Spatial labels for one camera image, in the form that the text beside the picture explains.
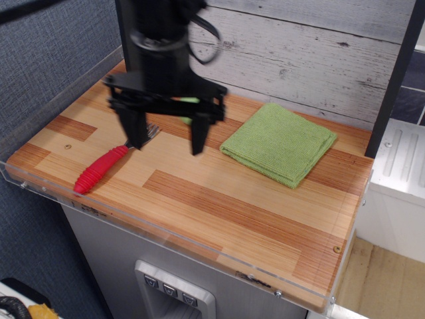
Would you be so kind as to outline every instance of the wooden wall panel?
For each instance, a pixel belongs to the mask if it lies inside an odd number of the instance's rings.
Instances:
[[[401,44],[414,0],[209,0],[209,5]]]
[[[398,44],[219,8],[203,17],[220,30],[222,54],[211,67],[194,62],[196,73],[238,94],[372,129]],[[212,38],[191,30],[196,53],[210,53]]]

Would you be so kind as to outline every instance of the microfiber cloth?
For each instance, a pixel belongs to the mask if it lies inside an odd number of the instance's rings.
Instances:
[[[337,135],[267,103],[220,147],[222,153],[291,188],[296,188]]]

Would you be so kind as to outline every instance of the button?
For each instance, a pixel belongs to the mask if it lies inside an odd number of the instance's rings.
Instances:
[[[163,284],[163,287],[164,287],[164,292],[166,294],[174,298],[177,298],[177,290],[175,290],[175,288],[169,286],[168,284]]]
[[[145,282],[150,285],[150,287],[158,288],[158,282],[156,279],[151,278],[147,275],[145,275]]]
[[[189,296],[188,294],[183,294],[183,301],[191,305],[192,307],[198,306],[198,302],[196,298],[193,298],[192,296]]]

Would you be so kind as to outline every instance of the red handle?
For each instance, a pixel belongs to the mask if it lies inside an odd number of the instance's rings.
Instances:
[[[105,173],[128,152],[125,145],[113,148],[108,153],[98,158],[92,165],[87,167],[75,182],[74,191],[84,194],[91,190],[93,186],[105,175]]]

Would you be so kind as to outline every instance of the blue fabric wall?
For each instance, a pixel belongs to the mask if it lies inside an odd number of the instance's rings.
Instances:
[[[68,0],[0,25],[0,160],[116,65],[120,45],[114,0]],[[74,240],[58,204],[0,179],[0,278],[37,289],[63,318],[107,318]]]

